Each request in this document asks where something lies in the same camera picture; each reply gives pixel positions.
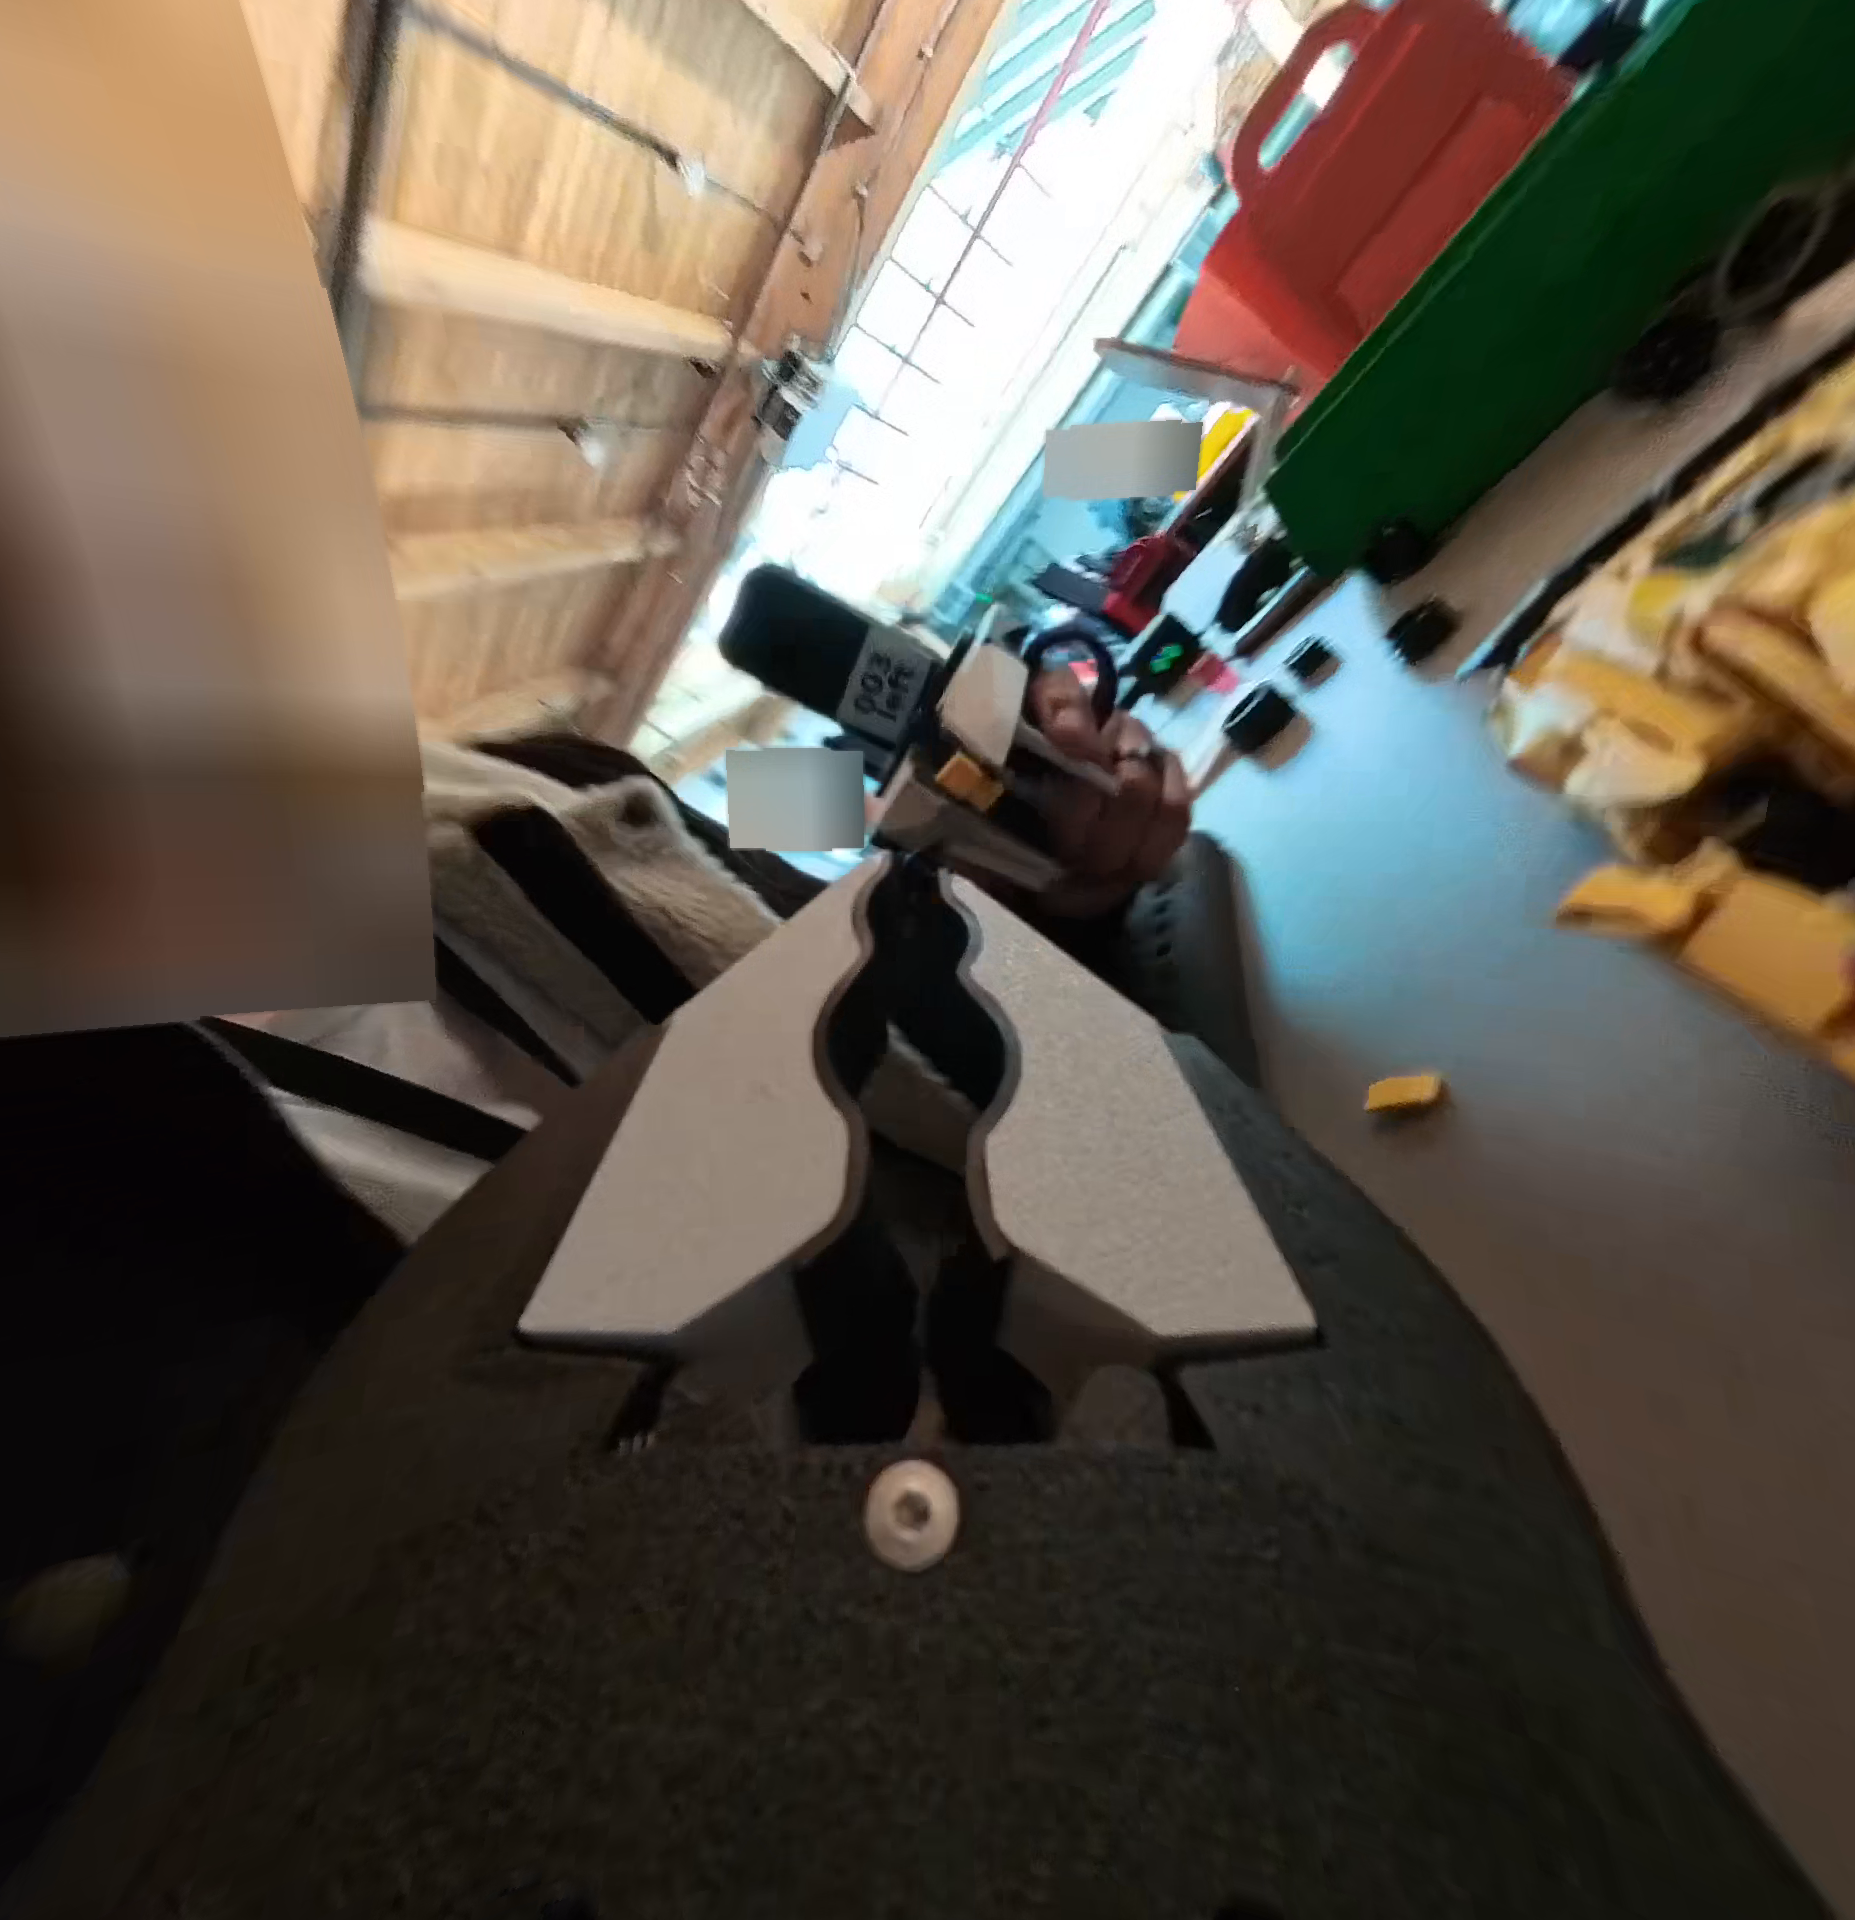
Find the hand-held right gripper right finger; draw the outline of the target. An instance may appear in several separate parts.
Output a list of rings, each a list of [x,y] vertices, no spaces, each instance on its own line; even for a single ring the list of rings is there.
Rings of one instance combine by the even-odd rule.
[[[935,879],[935,941],[979,1244],[935,1283],[947,1440],[1048,1443],[1096,1374],[1311,1348],[1319,1315],[1162,1025],[963,879]]]

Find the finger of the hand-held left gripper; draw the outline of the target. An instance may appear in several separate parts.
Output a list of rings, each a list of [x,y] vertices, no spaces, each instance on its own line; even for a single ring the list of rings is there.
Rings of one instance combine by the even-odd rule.
[[[871,846],[928,856],[968,876],[986,876],[1021,892],[1044,894],[1067,870],[1025,834],[1000,825],[937,785],[895,781],[871,805]]]
[[[970,761],[1004,769],[1017,753],[1029,664],[1000,641],[968,641],[937,698],[937,725]]]

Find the white shirt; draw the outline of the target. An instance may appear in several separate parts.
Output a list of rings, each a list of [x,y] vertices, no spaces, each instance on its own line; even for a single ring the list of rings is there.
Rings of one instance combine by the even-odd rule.
[[[303,1147],[398,1241],[509,1156],[566,1084],[450,1000],[211,1020]]]

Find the person's left hand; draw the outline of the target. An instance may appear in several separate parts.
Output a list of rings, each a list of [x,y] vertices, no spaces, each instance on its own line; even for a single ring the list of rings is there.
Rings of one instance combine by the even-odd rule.
[[[1096,767],[1110,785],[1044,767],[1032,810],[1044,850],[1067,876],[1044,894],[1021,892],[1029,915],[1103,921],[1165,873],[1190,828],[1190,795],[1177,756],[1165,753],[1133,712],[1099,720],[1068,666],[1036,674],[1025,720],[1067,761]]]

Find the green plastic bin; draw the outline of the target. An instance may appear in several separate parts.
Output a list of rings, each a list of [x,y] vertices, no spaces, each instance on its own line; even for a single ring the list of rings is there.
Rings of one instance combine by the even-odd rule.
[[[1279,442],[1265,499],[1298,561],[1427,553],[1757,202],[1853,155],[1855,3],[1661,5]]]

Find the red fabric bin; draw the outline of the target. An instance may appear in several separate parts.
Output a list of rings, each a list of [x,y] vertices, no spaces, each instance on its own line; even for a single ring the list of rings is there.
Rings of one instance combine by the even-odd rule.
[[[1229,144],[1234,211],[1176,354],[1319,394],[1573,88],[1485,3],[1319,12]]]

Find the yellow toy brick car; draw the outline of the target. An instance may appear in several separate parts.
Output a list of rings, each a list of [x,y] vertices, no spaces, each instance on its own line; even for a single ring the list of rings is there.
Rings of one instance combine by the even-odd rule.
[[[1650,952],[1855,1084],[1855,350],[1647,509],[1487,722],[1616,853],[1559,928]]]

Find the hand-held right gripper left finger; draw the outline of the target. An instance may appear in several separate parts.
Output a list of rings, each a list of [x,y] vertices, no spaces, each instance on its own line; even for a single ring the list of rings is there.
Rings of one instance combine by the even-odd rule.
[[[918,1292],[864,1221],[904,879],[868,862],[655,1034],[516,1319],[526,1348],[637,1364],[615,1443],[910,1433]]]

